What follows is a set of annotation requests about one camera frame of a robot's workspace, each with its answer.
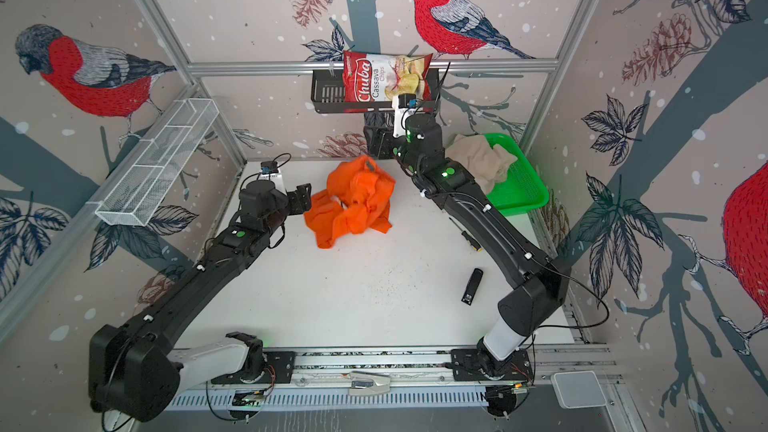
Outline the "orange shorts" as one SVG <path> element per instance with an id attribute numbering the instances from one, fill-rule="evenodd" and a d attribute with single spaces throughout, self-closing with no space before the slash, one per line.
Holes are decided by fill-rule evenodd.
<path id="1" fill-rule="evenodd" d="M 304 214 L 317 246 L 331 249 L 339 238 L 368 230 L 388 233 L 395 186 L 395 179 L 367 156 L 341 163 L 328 175 L 326 188 L 312 196 L 311 208 Z"/>

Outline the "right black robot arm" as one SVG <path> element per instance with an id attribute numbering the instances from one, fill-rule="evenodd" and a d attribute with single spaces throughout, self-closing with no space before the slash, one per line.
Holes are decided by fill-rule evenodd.
<path id="1" fill-rule="evenodd" d="M 364 128 L 364 136 L 369 155 L 396 160 L 424 197 L 483 247 L 512 287 L 498 302 L 499 319 L 477 345 L 478 369 L 501 376 L 513 353 L 563 305 L 570 269 L 526 239 L 491 204 L 476 177 L 446 151 L 432 114 L 410 116 L 398 136 L 372 126 Z"/>

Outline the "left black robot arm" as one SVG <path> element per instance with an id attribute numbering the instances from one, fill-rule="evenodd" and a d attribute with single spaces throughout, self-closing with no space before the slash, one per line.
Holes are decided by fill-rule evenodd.
<path id="1" fill-rule="evenodd" d="M 89 343 L 88 396 L 96 413 L 118 411 L 147 422 L 187 389 L 220 376 L 247 382 L 267 369 L 263 342 L 231 332 L 204 346 L 179 349 L 178 339 L 199 313 L 285 230 L 288 217 L 311 208 L 312 188 L 282 192 L 253 180 L 239 193 L 239 207 L 194 268 L 158 301 L 122 326 L 105 325 Z"/>

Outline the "beige shorts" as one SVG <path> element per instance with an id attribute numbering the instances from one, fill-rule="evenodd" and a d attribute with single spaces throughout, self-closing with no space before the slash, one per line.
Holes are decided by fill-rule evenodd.
<path id="1" fill-rule="evenodd" d="M 486 195 L 507 180 L 509 168 L 518 161 L 518 157 L 502 145 L 490 145 L 481 135 L 457 135 L 445 155 L 460 163 Z"/>

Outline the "red cassava chips bag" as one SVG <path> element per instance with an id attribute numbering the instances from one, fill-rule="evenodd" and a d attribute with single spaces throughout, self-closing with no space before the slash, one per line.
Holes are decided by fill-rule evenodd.
<path id="1" fill-rule="evenodd" d="M 432 55 L 383 55 L 345 51 L 343 83 L 345 104 L 386 103 L 401 95 L 413 95 L 434 106 L 432 87 L 427 82 Z"/>

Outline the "green plastic basket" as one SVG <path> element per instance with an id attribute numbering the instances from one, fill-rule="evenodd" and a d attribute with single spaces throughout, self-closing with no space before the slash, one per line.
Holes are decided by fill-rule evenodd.
<path id="1" fill-rule="evenodd" d="M 492 205 L 506 217 L 544 207 L 549 202 L 549 191 L 517 142 L 501 133 L 486 133 L 484 137 L 491 147 L 499 145 L 517 158 L 508 168 L 506 180 L 496 184 L 488 195 Z"/>

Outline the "small black marker object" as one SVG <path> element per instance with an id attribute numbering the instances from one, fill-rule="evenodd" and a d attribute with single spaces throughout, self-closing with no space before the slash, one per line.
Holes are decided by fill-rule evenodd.
<path id="1" fill-rule="evenodd" d="M 461 301 L 464 304 L 468 306 L 472 305 L 474 298 L 477 294 L 477 291 L 479 289 L 479 286 L 481 284 L 481 281 L 483 279 L 483 276 L 484 276 L 484 271 L 480 268 L 475 268 L 472 271 L 461 298 Z"/>

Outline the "grey clip tool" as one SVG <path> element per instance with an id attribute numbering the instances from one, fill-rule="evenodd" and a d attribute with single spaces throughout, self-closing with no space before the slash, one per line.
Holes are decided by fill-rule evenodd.
<path id="1" fill-rule="evenodd" d="M 391 390 L 391 378 L 386 375 L 352 371 L 347 377 L 350 379 L 349 395 L 353 397 L 378 396 Z"/>

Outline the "white square box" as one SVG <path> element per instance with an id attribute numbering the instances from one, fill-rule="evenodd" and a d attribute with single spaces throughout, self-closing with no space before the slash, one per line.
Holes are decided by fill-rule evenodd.
<path id="1" fill-rule="evenodd" d="M 607 405 L 606 396 L 594 371 L 555 373 L 551 376 L 551 383 L 563 409 L 599 408 Z"/>

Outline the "black wall basket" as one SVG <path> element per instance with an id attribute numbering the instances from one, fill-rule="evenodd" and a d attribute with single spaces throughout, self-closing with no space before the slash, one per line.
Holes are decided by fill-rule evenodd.
<path id="1" fill-rule="evenodd" d="M 427 112 L 437 107 L 438 94 L 441 82 L 437 69 L 430 68 L 427 73 L 427 85 L 429 92 L 423 99 L 417 99 L 413 95 L 406 95 L 398 99 L 400 106 L 410 105 L 415 109 Z M 341 73 L 332 74 L 327 70 L 315 70 L 312 77 L 311 101 L 318 114 L 342 114 L 342 113 L 367 113 L 395 111 L 392 101 L 384 102 L 348 102 L 344 81 Z"/>

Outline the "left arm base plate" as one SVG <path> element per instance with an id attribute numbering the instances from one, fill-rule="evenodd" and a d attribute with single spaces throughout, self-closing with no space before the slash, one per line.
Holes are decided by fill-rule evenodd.
<path id="1" fill-rule="evenodd" d="M 218 376 L 212 380 L 215 385 L 283 385 L 292 381 L 295 360 L 294 351 L 267 350 L 263 353 L 261 369 L 252 373 L 246 369 Z"/>

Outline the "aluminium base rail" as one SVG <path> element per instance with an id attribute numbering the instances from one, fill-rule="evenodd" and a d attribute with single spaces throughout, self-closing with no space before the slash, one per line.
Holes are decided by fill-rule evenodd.
<path id="1" fill-rule="evenodd" d="M 224 418 L 245 420 L 258 412 L 485 407 L 504 415 L 535 388 L 552 387 L 555 373 L 594 371 L 607 403 L 614 396 L 612 387 L 623 381 L 604 346 L 544 344 L 522 349 L 533 364 L 534 375 L 528 382 L 457 382 L 445 367 L 453 349 L 475 348 L 267 349 L 297 354 L 289 384 L 215 385 L 211 380 L 179 394 L 163 412 L 208 410 Z M 389 376 L 390 392 L 350 396 L 347 374 L 352 371 Z"/>

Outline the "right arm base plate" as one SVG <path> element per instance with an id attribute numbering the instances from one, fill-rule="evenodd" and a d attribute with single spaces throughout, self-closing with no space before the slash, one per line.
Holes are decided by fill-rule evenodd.
<path id="1" fill-rule="evenodd" d="M 485 350 L 453 349 L 445 367 L 452 371 L 457 382 L 528 382 L 534 375 L 533 364 L 525 350 L 497 360 Z"/>

